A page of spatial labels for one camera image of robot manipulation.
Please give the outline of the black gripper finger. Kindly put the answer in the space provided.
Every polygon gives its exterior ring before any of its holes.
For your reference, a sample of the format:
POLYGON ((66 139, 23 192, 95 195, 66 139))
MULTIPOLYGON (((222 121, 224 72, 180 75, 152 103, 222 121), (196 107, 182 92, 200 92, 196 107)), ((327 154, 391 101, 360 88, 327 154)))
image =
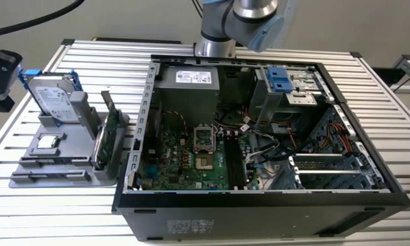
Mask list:
POLYGON ((15 101, 10 96, 11 87, 18 80, 23 57, 19 53, 0 50, 0 112, 11 112, 15 101))

